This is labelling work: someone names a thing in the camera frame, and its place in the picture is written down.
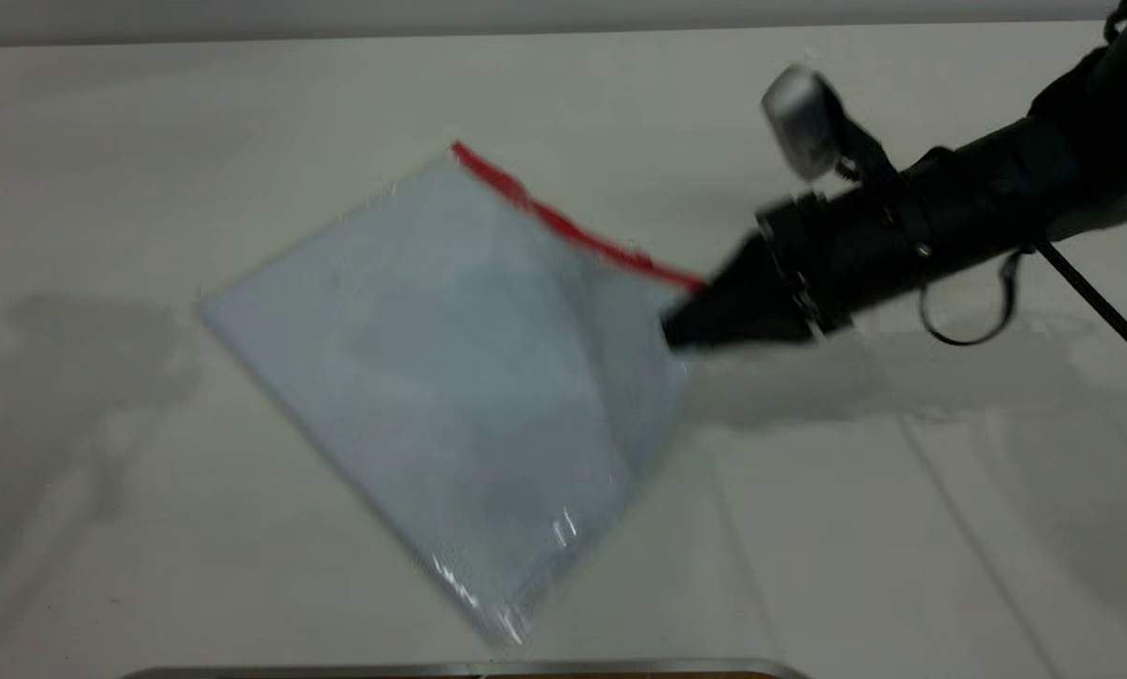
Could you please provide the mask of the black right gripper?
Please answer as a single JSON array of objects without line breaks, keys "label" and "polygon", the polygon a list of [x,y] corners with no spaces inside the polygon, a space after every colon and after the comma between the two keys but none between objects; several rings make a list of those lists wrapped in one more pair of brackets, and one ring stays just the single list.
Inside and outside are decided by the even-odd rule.
[{"label": "black right gripper", "polygon": [[799,344],[961,270],[961,166],[930,151],[894,180],[756,212],[758,233],[663,315],[674,351]]}]

